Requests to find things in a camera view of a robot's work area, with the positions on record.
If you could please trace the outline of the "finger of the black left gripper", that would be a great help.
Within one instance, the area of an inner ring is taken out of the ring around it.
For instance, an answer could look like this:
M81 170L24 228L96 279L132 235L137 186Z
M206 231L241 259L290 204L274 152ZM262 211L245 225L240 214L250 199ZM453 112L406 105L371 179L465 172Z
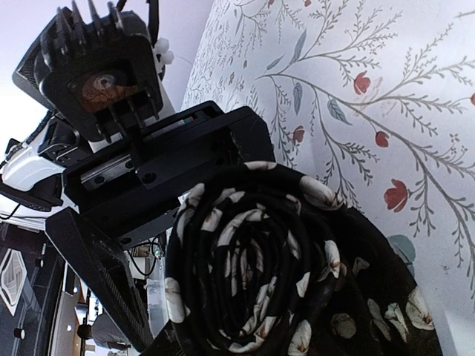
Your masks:
M153 336L146 304L135 286L124 250L73 209L49 216L45 233L131 345L139 352L150 346Z

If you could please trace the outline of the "black white floral tie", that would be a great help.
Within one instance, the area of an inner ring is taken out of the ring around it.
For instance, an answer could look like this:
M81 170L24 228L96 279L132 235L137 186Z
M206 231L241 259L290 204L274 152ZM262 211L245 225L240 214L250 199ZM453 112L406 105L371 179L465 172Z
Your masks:
M166 251L186 355L440 355L407 263L339 194L274 162L196 184Z

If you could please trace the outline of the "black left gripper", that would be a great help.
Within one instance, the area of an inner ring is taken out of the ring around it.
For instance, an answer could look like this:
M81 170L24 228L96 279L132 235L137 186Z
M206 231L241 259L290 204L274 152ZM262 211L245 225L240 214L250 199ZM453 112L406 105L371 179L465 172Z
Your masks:
M121 250L172 224L179 198L219 168L275 162L266 122L250 107L222 112L205 102L177 113L72 165L61 212L61 250L87 252L94 240Z

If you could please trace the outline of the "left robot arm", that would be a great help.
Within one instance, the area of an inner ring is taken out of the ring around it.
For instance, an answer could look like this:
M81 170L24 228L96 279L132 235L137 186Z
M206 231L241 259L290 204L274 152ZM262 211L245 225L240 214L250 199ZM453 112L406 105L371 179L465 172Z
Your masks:
M251 108L226 113L212 101L130 127L97 151L47 116L38 138L10 152L1 194L43 220L52 245L138 351L154 338L126 251L170 228L180 196L216 171L275 158L268 127Z

